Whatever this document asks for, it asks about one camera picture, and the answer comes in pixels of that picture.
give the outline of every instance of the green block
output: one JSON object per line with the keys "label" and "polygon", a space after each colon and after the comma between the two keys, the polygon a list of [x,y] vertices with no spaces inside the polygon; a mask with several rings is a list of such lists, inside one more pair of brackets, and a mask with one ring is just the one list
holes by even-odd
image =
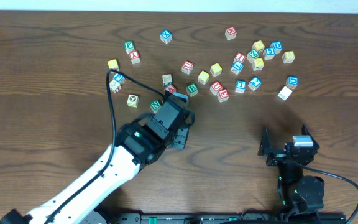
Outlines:
{"label": "green block", "polygon": [[161,107],[161,103],[159,102],[159,100],[154,100],[153,102],[151,102],[150,107],[153,111],[155,111]]}
{"label": "green block", "polygon": [[130,41],[127,41],[124,43],[124,47],[125,47],[125,49],[131,49],[131,48],[134,48],[135,45],[134,45],[134,42],[130,40]]}
{"label": "green block", "polygon": [[195,83],[188,85],[186,89],[189,93],[194,93],[194,92],[198,91],[198,87]]}
{"label": "green block", "polygon": [[150,218],[149,218],[149,224],[157,224],[157,218],[155,218],[155,217],[150,217]]}
{"label": "green block", "polygon": [[253,59],[259,57],[259,53],[256,50],[251,50],[248,54],[251,55]]}

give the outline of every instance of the wooden cube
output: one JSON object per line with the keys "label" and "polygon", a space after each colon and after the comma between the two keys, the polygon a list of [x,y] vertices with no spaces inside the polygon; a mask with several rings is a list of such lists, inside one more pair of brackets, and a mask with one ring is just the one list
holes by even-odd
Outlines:
{"label": "wooden cube", "polygon": [[260,79],[258,77],[254,77],[251,81],[249,81],[248,87],[252,91],[255,91],[256,89],[258,89],[260,87],[261,84],[262,84],[262,81],[260,81]]}
{"label": "wooden cube", "polygon": [[211,66],[211,74],[213,77],[216,77],[222,73],[222,67],[219,65],[219,63],[216,63]]}
{"label": "wooden cube", "polygon": [[292,63],[295,60],[295,54],[293,52],[284,52],[283,62]]}
{"label": "wooden cube", "polygon": [[121,85],[124,84],[124,82],[125,82],[125,77],[123,75],[118,74],[118,73],[114,74],[112,79],[115,80],[116,82],[120,83]]}
{"label": "wooden cube", "polygon": [[274,49],[274,53],[278,54],[281,52],[281,50],[283,49],[283,45],[281,44],[280,41],[275,41],[273,42],[270,47],[273,47]]}
{"label": "wooden cube", "polygon": [[134,52],[129,53],[129,58],[131,59],[132,64],[136,64],[140,62],[140,55],[137,50]]}
{"label": "wooden cube", "polygon": [[198,81],[199,81],[201,84],[205,85],[206,82],[208,82],[208,80],[209,80],[209,74],[208,74],[208,72],[202,71],[202,72],[198,75]]}
{"label": "wooden cube", "polygon": [[292,93],[292,90],[289,89],[288,87],[284,87],[279,93],[278,93],[278,97],[280,97],[283,100],[286,100]]}
{"label": "wooden cube", "polygon": [[162,82],[164,84],[164,87],[166,87],[167,85],[172,83],[172,75],[168,74],[168,75],[163,75],[162,76]]}
{"label": "wooden cube", "polygon": [[110,60],[107,62],[107,64],[109,65],[109,69],[115,69],[115,70],[119,71],[117,59]]}
{"label": "wooden cube", "polygon": [[169,43],[172,40],[172,34],[168,30],[164,30],[160,35],[161,41],[165,44]]}
{"label": "wooden cube", "polygon": [[209,88],[209,90],[214,96],[216,96],[219,91],[223,90],[223,86],[220,82],[216,81],[211,85],[211,88]]}
{"label": "wooden cube", "polygon": [[287,78],[287,81],[285,82],[285,86],[294,90],[298,86],[298,83],[299,83],[298,77],[289,76]]}
{"label": "wooden cube", "polygon": [[254,69],[254,71],[261,70],[264,66],[264,61],[261,58],[257,58],[252,62],[252,69]]}
{"label": "wooden cube", "polygon": [[177,88],[172,84],[168,84],[167,87],[164,88],[164,91],[168,91],[172,94],[177,91]]}
{"label": "wooden cube", "polygon": [[161,105],[161,103],[159,102],[159,100],[154,100],[154,101],[151,102],[151,104],[150,104],[150,107],[151,107],[153,113],[157,113],[157,112],[160,110],[161,106],[162,106],[162,105]]}
{"label": "wooden cube", "polygon": [[274,58],[274,49],[273,47],[266,47],[264,50],[264,59],[265,60],[271,60]]}
{"label": "wooden cube", "polygon": [[218,97],[219,102],[223,102],[229,99],[229,92],[227,91],[227,89],[221,90],[218,92],[218,94],[216,95]]}
{"label": "wooden cube", "polygon": [[118,93],[118,91],[122,88],[122,86],[115,80],[110,82],[110,90],[113,93]]}
{"label": "wooden cube", "polygon": [[265,45],[261,40],[258,40],[252,45],[252,49],[258,51],[258,53],[262,53],[265,49]]}
{"label": "wooden cube", "polygon": [[193,97],[197,95],[198,93],[198,87],[195,83],[192,83],[186,87],[187,94],[189,94],[190,97]]}
{"label": "wooden cube", "polygon": [[234,57],[233,63],[235,63],[235,62],[244,63],[245,60],[246,60],[246,56],[243,55],[242,53],[238,52],[237,55]]}
{"label": "wooden cube", "polygon": [[193,63],[185,60],[185,63],[181,66],[182,72],[186,73],[187,75],[190,75],[190,72],[193,70]]}
{"label": "wooden cube", "polygon": [[241,72],[242,68],[244,68],[244,64],[240,62],[234,62],[231,67],[231,72],[238,75]]}
{"label": "wooden cube", "polygon": [[133,41],[127,41],[124,43],[124,47],[125,47],[125,51],[127,52],[127,54],[134,52],[135,51],[135,45]]}
{"label": "wooden cube", "polygon": [[246,87],[247,87],[247,82],[246,82],[246,81],[244,81],[244,80],[237,80],[235,92],[236,92],[236,93],[243,93],[243,92],[245,92]]}
{"label": "wooden cube", "polygon": [[137,105],[139,104],[139,97],[136,95],[130,94],[128,96],[127,104],[128,104],[128,106],[131,106],[131,107],[137,107]]}
{"label": "wooden cube", "polygon": [[234,28],[234,27],[227,28],[224,35],[226,36],[227,40],[236,38],[236,35],[237,35],[236,28]]}
{"label": "wooden cube", "polygon": [[247,54],[247,60],[252,63],[255,59],[259,58],[259,53],[256,50],[251,50],[248,54]]}

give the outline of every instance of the wood grain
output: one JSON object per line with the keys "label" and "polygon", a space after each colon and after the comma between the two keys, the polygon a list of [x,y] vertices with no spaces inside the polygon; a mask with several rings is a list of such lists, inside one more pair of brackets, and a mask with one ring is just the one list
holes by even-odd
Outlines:
{"label": "wood grain", "polygon": [[[235,26],[234,40],[224,37]],[[165,45],[159,33],[173,32]],[[123,43],[133,40],[141,65],[132,66]],[[252,43],[281,40],[296,60],[280,56],[253,72],[229,72],[233,57]],[[257,156],[262,126],[282,146],[307,124],[321,149],[311,167],[358,183],[358,15],[211,14],[141,12],[0,11],[0,218],[10,209],[25,213],[75,180],[111,141],[105,90],[107,61],[162,90],[171,73],[180,92],[202,70],[219,62],[219,80],[230,92],[219,103],[200,91],[190,105],[196,113],[184,151],[169,150],[134,180],[106,199],[111,210],[143,212],[242,212],[273,209],[278,170]],[[191,75],[180,67],[195,64]],[[262,86],[234,93],[235,80],[257,75]],[[277,100],[288,75],[300,86]],[[140,95],[138,108],[127,95]],[[150,111],[157,95],[127,82],[113,95],[117,125]],[[324,211],[353,211],[357,191],[324,177]]]}

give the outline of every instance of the white wall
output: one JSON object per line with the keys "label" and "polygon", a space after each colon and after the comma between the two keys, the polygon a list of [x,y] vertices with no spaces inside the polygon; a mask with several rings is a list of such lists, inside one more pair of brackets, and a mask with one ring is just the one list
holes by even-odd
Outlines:
{"label": "white wall", "polygon": [[358,13],[358,0],[0,0],[0,9]]}

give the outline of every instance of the brown wooden surface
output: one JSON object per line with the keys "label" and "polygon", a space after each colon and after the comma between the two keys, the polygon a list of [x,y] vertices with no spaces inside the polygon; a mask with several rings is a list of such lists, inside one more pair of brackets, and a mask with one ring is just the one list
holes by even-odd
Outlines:
{"label": "brown wooden surface", "polygon": [[[224,30],[238,34],[226,40]],[[159,34],[173,32],[165,45]],[[123,43],[134,40],[141,64],[133,66]],[[253,72],[229,72],[235,54],[252,43],[281,40],[296,59],[281,55]],[[0,218],[54,197],[83,173],[111,142],[105,90],[107,61],[118,59],[128,75],[162,90],[173,75],[180,92],[202,70],[219,62],[217,80],[228,88],[219,103],[207,85],[190,100],[196,113],[184,151],[169,150],[104,202],[111,210],[143,212],[242,212],[280,206],[276,167],[257,156],[263,125],[280,139],[308,125],[321,149],[310,167],[358,183],[358,15],[190,14],[128,12],[0,11]],[[184,60],[195,63],[191,75]],[[255,92],[234,93],[235,80],[257,75]],[[288,75],[300,85],[283,103],[276,95]],[[138,108],[126,105],[140,95]],[[150,111],[157,95],[126,82],[113,95],[117,126]],[[340,180],[326,182],[324,211],[353,211],[357,190]]]}

